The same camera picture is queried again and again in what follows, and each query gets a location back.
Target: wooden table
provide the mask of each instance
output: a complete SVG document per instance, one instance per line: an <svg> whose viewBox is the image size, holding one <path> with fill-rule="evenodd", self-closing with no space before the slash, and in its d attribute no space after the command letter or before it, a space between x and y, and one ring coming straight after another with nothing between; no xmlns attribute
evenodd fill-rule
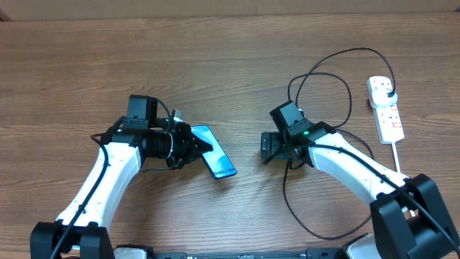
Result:
<svg viewBox="0 0 460 259"><path fill-rule="evenodd" d="M215 181L200 161L138 174L115 213L113 245L187 253L303 250L371 232L368 223L333 242L309 235L283 200L285 163L263 166L259 158L261 132L276 129L268 112L287 101L289 80L328 54L363 46L381 51L395 71L406 135L397 145L402 171L429 175L459 228L458 13L5 22L0 257L29 257L35 224L52 222L93 167L97 146L89 135L126 114L130 94L155 96L181 109L188 123L209 125L238 174ZM374 53L354 52L318 70L349 83L353 114L343 128L394 168L367 101L366 81L389 76L385 63ZM347 106L346 90L333 78L309 78L300 97L314 122L337 124ZM159 165L150 159L144 167ZM342 184L312 168L290 172L287 196L301 220L326 236L369 215Z"/></svg>

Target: white cable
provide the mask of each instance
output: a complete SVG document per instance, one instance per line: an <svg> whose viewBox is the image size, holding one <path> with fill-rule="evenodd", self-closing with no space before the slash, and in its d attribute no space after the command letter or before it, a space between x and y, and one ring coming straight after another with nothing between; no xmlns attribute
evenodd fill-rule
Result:
<svg viewBox="0 0 460 259"><path fill-rule="evenodd" d="M399 160L399 158L397 158L397 151L396 151L396 143L395 142L391 142L391 148L393 149L393 157L395 157L396 171L398 173L401 173L400 160Z"/></svg>

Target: smartphone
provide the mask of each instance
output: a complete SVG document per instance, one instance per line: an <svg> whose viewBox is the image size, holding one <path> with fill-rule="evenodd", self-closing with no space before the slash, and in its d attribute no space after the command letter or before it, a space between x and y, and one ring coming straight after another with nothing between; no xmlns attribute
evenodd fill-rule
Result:
<svg viewBox="0 0 460 259"><path fill-rule="evenodd" d="M213 146L212 151L201 155L203 162L209 169L214 179L219 180L225 177L236 175L236 169L231 164L229 157L225 154L214 134L208 126L192 126L192 133Z"/></svg>

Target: power strip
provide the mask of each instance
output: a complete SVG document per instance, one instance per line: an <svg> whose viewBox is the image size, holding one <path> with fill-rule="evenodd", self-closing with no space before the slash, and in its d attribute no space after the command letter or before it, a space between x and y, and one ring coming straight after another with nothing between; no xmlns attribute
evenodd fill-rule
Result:
<svg viewBox="0 0 460 259"><path fill-rule="evenodd" d="M367 89L369 90L369 101L374 111L375 125L377 126L377 133L379 135L380 143L391 144L393 155L395 156L396 171L401 172L400 162L397 157L396 142L404 138L403 125L401 124L400 113L397 110L396 103L388 104L387 106L379 106L373 104L374 99L377 97L379 100L388 98L385 94L392 90L391 80L384 76L372 76L367 81Z"/></svg>

